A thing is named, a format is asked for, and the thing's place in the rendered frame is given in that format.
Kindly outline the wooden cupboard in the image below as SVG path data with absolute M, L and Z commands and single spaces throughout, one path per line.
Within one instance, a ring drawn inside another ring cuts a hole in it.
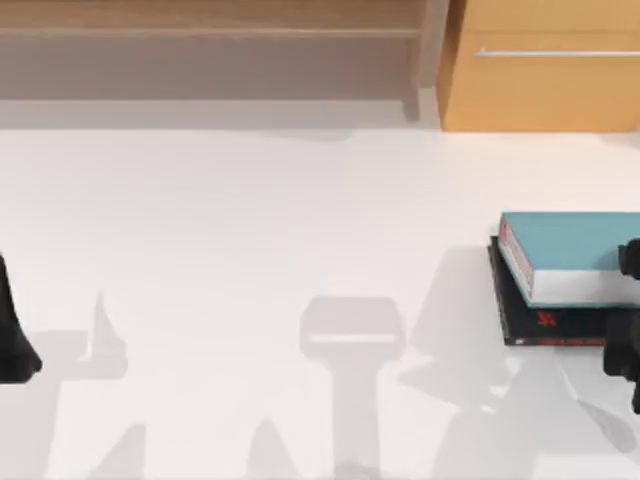
M 451 0 L 436 84 L 448 132 L 640 127 L 640 0 Z

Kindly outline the open wooden shelf unit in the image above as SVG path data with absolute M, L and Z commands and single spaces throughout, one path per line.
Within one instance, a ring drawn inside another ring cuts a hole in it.
M 0 0 L 0 99 L 383 101 L 419 115 L 450 0 Z

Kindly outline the teal book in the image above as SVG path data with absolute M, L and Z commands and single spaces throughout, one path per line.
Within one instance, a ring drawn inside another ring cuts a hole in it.
M 640 308 L 640 212 L 506 211 L 498 249 L 533 308 Z

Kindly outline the black book with red print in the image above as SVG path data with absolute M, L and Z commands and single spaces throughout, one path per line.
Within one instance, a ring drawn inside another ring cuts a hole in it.
M 601 346 L 607 322 L 626 319 L 629 308 L 530 308 L 523 299 L 498 248 L 487 247 L 504 343 L 508 346 Z

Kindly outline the plain wooden drawer front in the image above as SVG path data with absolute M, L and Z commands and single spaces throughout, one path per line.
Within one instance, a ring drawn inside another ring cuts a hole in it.
M 463 25 L 487 32 L 640 30 L 640 0 L 466 0 Z

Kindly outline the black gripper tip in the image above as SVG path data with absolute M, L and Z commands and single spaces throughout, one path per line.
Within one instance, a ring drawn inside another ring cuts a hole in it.
M 24 384 L 43 362 L 16 314 L 4 257 L 0 254 L 0 384 Z
M 640 238 L 618 247 L 621 274 L 640 282 Z M 640 306 L 607 315 L 604 373 L 634 384 L 631 407 L 640 416 Z

